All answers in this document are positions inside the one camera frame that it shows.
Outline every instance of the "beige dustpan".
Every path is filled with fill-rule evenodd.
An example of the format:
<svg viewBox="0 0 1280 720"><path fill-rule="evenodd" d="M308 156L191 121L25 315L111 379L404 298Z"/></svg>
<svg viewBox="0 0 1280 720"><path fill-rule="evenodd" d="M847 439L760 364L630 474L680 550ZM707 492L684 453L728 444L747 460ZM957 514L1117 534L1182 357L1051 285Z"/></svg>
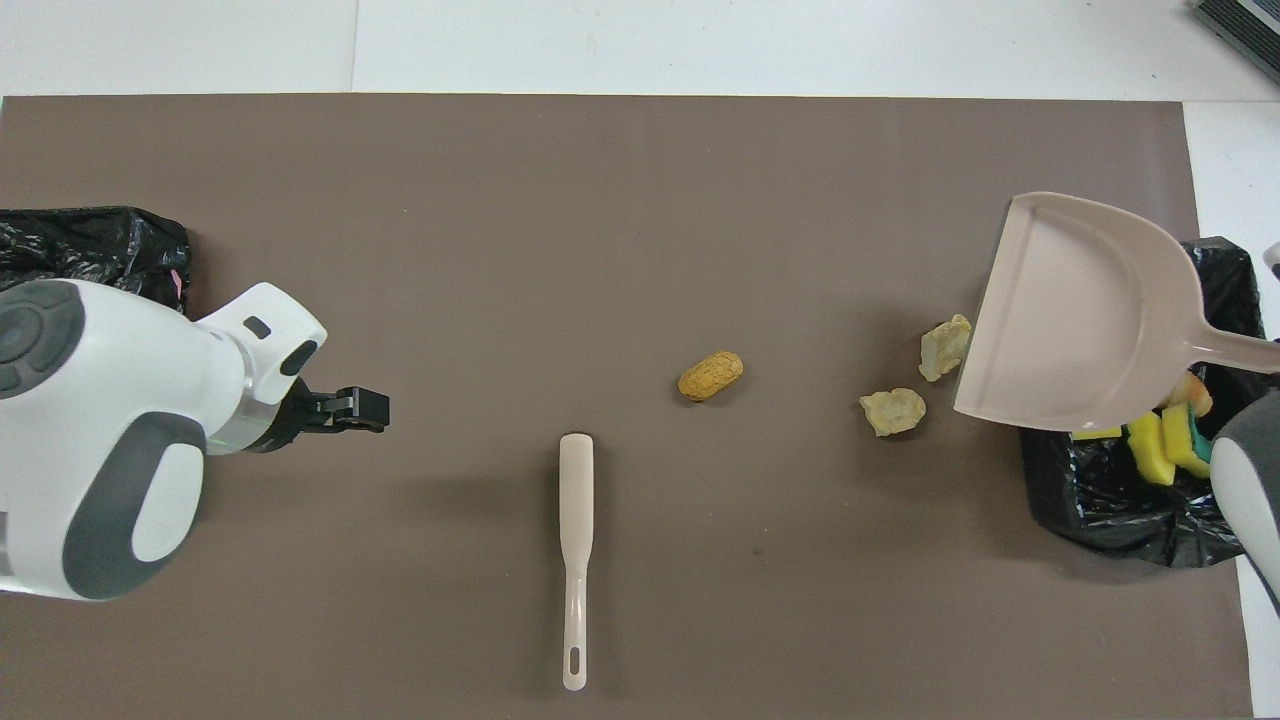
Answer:
<svg viewBox="0 0 1280 720"><path fill-rule="evenodd" d="M1079 430L1158 405L1192 363L1280 372L1280 346L1204 322L1187 252L1132 213L1052 192L1014 197L956 410Z"/></svg>

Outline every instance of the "white table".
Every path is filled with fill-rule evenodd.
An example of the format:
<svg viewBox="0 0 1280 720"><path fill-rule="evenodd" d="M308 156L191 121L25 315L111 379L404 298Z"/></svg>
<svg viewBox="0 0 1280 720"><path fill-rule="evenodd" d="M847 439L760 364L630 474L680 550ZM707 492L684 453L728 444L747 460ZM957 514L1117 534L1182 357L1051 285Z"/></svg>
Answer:
<svg viewBox="0 0 1280 720"><path fill-rule="evenodd" d="M1280 86L1181 0L0 4L0 97L351 91L1181 101L1201 232L1254 255L1280 333ZM1238 568L1254 714L1280 715L1280 620Z"/></svg>

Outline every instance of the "brown tabletop surface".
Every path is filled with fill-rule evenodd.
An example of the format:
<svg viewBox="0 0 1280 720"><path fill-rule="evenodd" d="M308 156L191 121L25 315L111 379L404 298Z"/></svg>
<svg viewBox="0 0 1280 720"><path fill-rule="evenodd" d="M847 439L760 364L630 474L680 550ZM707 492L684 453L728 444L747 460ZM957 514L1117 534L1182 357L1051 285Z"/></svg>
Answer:
<svg viewBox="0 0 1280 720"><path fill-rule="evenodd" d="M1248 715L1233 565L1042 530L1015 430L915 369L1036 190L1198 236L1175 104L5 99L0 206L183 223L192 316L278 284L329 329L308 384L384 392L393 425L210 460L186 547L120 600L0 597L0 714ZM716 350L746 377L684 401ZM892 387L929 413L877 438L858 397ZM596 442L579 694L571 430Z"/></svg>

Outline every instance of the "sponge piece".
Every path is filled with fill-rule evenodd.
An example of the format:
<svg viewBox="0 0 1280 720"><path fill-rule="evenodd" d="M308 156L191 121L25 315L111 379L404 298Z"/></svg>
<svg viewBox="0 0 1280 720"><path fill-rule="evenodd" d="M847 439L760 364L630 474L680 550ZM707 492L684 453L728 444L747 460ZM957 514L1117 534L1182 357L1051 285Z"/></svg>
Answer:
<svg viewBox="0 0 1280 720"><path fill-rule="evenodd" d="M1147 413L1125 427L1129 429L1129 450L1133 451L1142 479L1157 486L1171 486L1178 468L1165 455L1161 425L1158 415Z"/></svg>
<svg viewBox="0 0 1280 720"><path fill-rule="evenodd" d="M1192 407L1192 450L1196 451L1196 457L1208 462L1210 455L1213 452L1213 443L1204 439L1204 436L1199 434L1199 428L1196 427L1196 407Z"/></svg>
<svg viewBox="0 0 1280 720"><path fill-rule="evenodd" d="M1071 441L1080 442L1085 439L1110 439L1121 436L1124 436L1124 432L1120 428L1102 428L1101 430L1075 430L1074 433L1071 433Z"/></svg>
<svg viewBox="0 0 1280 720"><path fill-rule="evenodd" d="M1196 437L1199 433L1192 429L1192 410L1185 402L1165 407L1160 413L1165 455L1174 461L1174 465L1203 480L1208 478L1208 462L1196 452Z"/></svg>

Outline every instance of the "trash bag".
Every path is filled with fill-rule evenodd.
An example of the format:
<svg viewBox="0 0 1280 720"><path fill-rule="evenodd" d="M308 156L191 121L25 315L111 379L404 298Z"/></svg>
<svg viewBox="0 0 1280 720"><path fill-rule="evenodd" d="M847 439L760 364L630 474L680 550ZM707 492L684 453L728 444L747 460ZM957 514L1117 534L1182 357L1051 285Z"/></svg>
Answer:
<svg viewBox="0 0 1280 720"><path fill-rule="evenodd" d="M1184 242L1183 249L1199 274L1208 323L1263 337L1249 254L1221 237ZM1236 413L1280 388L1280 375L1203 363L1192 372L1213 397L1213 409L1197 420L1210 439ZM1243 552L1208 480L1179 469L1171 487L1149 484L1124 438L1073 442L1070 433L1019 432L1027 497L1043 528L1101 555L1169 568L1204 568Z"/></svg>
<svg viewBox="0 0 1280 720"><path fill-rule="evenodd" d="M189 265L186 228L137 208L0 210L0 292L35 279L82 279L182 313Z"/></svg>

